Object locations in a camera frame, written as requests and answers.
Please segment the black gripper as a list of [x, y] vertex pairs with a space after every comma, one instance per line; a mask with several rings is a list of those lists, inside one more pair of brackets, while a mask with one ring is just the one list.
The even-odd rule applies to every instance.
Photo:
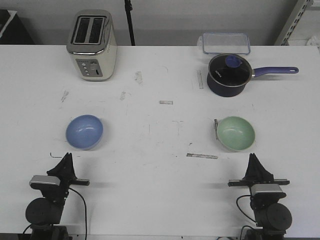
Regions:
[[249, 154], [248, 166], [242, 179], [229, 180], [229, 187], [248, 187], [250, 192], [250, 207], [252, 210], [262, 210], [278, 203], [287, 195], [281, 186], [290, 184], [288, 179], [275, 179], [260, 163], [255, 153]]
[[49, 187], [41, 189], [42, 196], [59, 206], [64, 206], [69, 195], [70, 185], [88, 186], [89, 179], [80, 179], [76, 177], [73, 165], [72, 153], [67, 152], [61, 161], [52, 169], [48, 170], [48, 176], [58, 177], [60, 185], [58, 187]]

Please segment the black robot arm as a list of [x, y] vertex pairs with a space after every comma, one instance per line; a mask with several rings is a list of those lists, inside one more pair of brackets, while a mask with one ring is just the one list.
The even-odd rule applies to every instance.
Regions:
[[69, 196], [69, 191], [84, 197], [71, 185], [88, 186], [88, 179], [76, 177], [72, 153], [67, 152], [61, 161], [47, 175], [34, 175], [29, 186], [39, 190], [42, 197], [31, 201], [25, 210], [29, 222], [27, 229], [32, 229], [31, 240], [71, 240], [67, 227], [60, 225], [62, 213]]
[[256, 227], [244, 225], [240, 231], [241, 240], [283, 240], [286, 230], [292, 225], [292, 214], [280, 199], [287, 195], [281, 186], [289, 185], [288, 179], [275, 179], [260, 163], [255, 153], [249, 155], [248, 166], [242, 179], [229, 180], [229, 187], [248, 187], [250, 208]]

